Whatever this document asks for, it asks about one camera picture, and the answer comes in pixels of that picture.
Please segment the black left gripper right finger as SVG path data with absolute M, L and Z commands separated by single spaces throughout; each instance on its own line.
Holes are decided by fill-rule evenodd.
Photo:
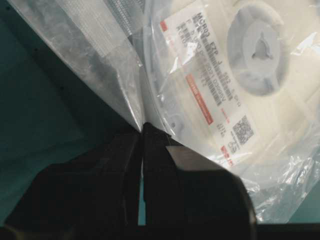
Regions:
M 148 225 L 256 224 L 252 200 L 238 176 L 151 123 L 143 125 L 142 134 Z

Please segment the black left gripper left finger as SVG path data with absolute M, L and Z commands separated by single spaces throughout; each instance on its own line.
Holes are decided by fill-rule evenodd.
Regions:
M 136 225 L 141 136 L 111 142 L 40 171 L 5 224 L 17 229 L 68 229 L 77 224 Z

